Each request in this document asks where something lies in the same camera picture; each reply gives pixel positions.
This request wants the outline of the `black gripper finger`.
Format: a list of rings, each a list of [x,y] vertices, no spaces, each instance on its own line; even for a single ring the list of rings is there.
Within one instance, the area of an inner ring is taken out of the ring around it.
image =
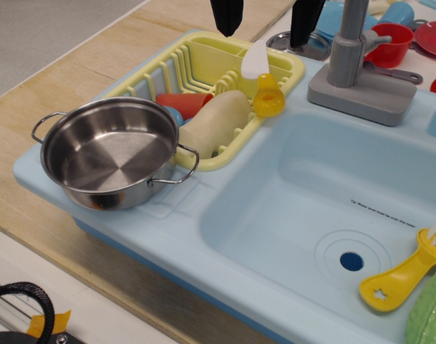
[[[325,0],[296,0],[291,12],[290,47],[307,44],[315,30]]]
[[[243,20],[243,0],[210,0],[218,31],[231,37]]]

